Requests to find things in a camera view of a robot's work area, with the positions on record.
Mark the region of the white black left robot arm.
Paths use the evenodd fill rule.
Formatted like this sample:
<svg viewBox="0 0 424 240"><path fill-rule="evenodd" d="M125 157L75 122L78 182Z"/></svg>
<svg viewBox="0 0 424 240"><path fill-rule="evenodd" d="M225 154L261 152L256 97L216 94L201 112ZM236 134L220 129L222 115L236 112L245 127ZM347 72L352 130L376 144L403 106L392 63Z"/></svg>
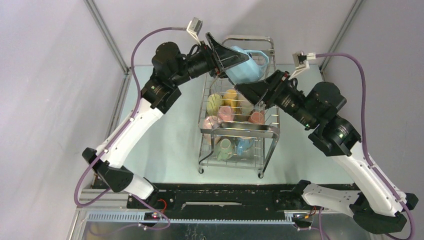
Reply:
<svg viewBox="0 0 424 240"><path fill-rule="evenodd" d="M246 53L233 50L206 34L206 42L181 53L172 41L160 44L152 58L153 71L144 87L137 82L134 109L98 147L87 147L82 157L115 193L127 192L138 197L145 208L158 202L156 187L145 177L137 176L124 166L130 151L146 131L158 121L181 96L179 86L203 74L220 76L225 70L246 62Z"/></svg>

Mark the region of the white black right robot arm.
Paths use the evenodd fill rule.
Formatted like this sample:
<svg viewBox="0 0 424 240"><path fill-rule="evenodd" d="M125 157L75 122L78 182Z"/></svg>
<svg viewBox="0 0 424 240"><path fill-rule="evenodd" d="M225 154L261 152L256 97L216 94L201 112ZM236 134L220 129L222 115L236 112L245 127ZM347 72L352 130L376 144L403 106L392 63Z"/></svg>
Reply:
<svg viewBox="0 0 424 240"><path fill-rule="evenodd" d="M364 154L358 131L338 111L346 104L331 82L315 84L309 94L296 88L288 72L276 71L264 80L239 83L235 89L250 103L277 106L309 131L308 138L325 156L331 157L352 178L356 191L335 190L301 180L291 194L297 209L319 206L352 217L357 225L375 234L399 233L407 223L404 212L418 203L387 180L373 159Z"/></svg>

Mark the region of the iridescent pale pink mug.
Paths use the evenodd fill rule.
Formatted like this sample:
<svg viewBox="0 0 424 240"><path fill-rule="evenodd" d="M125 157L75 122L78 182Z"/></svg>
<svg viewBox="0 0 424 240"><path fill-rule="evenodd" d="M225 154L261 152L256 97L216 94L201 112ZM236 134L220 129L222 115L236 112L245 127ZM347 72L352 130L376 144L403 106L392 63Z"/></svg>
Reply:
<svg viewBox="0 0 424 240"><path fill-rule="evenodd" d="M207 129L207 130L211 130L213 125L221 123L222 119L219 118L216 115L211 115L205 118L205 120L203 121L203 128ZM203 134L203 138L206 141L207 144L211 144L211 134L210 133L204 133Z"/></svg>

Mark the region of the light blue faceted mug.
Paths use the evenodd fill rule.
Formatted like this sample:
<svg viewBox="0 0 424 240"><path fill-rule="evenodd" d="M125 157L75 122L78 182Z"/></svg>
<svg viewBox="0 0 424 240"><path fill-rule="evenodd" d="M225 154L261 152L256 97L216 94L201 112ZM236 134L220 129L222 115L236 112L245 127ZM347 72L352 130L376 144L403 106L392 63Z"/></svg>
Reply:
<svg viewBox="0 0 424 240"><path fill-rule="evenodd" d="M269 57L261 50L245 50L239 46L231 46L230 49L235 50L239 53L248 55L248 60L235 65L225 71L229 80L234 84L245 84L259 81L264 74L270 63ZM253 59L251 54L258 54L263 57L264 63L258 64Z"/></svg>

